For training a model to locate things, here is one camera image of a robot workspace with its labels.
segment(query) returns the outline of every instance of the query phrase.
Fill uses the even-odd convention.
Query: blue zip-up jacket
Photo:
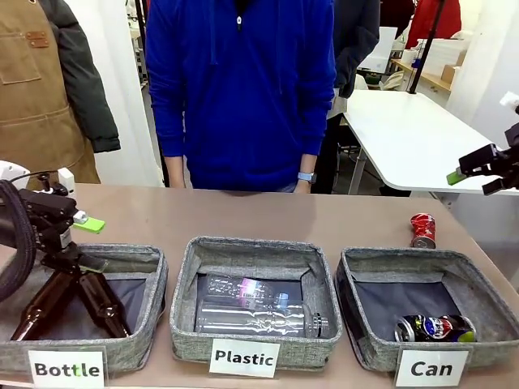
[[[274,191],[318,155],[331,108],[332,0],[153,0],[147,65],[166,157],[193,187]],[[182,113],[185,113],[182,125]]]

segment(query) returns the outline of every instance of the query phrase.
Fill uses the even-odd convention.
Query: white table
[[[362,147],[349,195],[358,192],[366,158],[385,184],[399,190],[482,194],[482,185],[497,178],[447,183],[462,156],[491,141],[420,93],[355,91],[345,118]],[[519,190],[498,193],[519,195]]]

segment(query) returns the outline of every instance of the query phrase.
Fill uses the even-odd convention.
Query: black pole
[[[425,49],[423,50],[422,58],[420,59],[420,65],[418,66],[416,75],[414,75],[413,83],[411,84],[411,89],[409,90],[409,93],[411,95],[416,94],[416,87],[418,86],[418,82],[420,81],[420,77],[422,76],[423,67],[425,66],[427,55],[429,55],[432,40],[435,39],[436,31],[438,30],[438,24],[440,23],[441,13],[444,10],[446,1],[447,0],[439,0],[440,3],[438,4],[438,10],[436,11],[435,21],[432,24],[431,30],[429,31],[429,37],[427,38],[427,43],[425,44]]]
[[[161,154],[161,167],[162,167],[162,182],[164,182],[164,186],[166,188],[169,188],[169,172],[168,172],[168,166],[165,164],[165,158],[164,153],[162,152],[162,147],[159,143],[159,153]]]
[[[143,0],[144,24],[148,21],[148,0]]]
[[[140,0],[135,0],[135,9],[137,10],[137,23],[139,23],[140,41],[143,46],[144,56],[146,56],[146,29],[144,28],[143,8]]]

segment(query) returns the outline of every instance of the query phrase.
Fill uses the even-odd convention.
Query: table
[[[482,185],[496,179],[447,183],[462,156],[491,141],[420,93],[355,91],[345,118],[361,144],[349,195],[358,193],[366,158],[382,181],[398,190],[482,194]],[[519,195],[519,190],[499,194]]]
[[[79,206],[107,225],[101,235],[75,230],[76,242],[134,243],[161,247],[169,262],[167,311],[159,322],[143,370],[110,380],[111,387],[197,387],[277,389],[391,388],[387,374],[363,370],[346,334],[322,373],[280,371],[276,379],[209,376],[208,366],[176,361],[171,352],[169,307],[187,243],[196,236],[231,236],[312,242],[321,246],[333,271],[347,246],[408,246],[409,219],[430,212],[439,226],[440,249],[468,255],[498,288],[514,312],[519,295],[449,212],[432,199],[313,194],[238,194],[129,186],[78,185]],[[467,374],[461,387],[515,387],[519,353],[505,365]],[[21,377],[0,376],[1,384],[28,386]]]

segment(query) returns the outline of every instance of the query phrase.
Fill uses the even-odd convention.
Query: plastic bottle
[[[232,302],[202,300],[196,316],[197,332],[250,336],[292,336],[325,338],[328,319],[312,313],[302,301],[271,300],[254,308],[233,306]]]
[[[272,299],[274,291],[263,281],[208,275],[206,295],[237,298],[240,306],[248,307],[251,304]]]

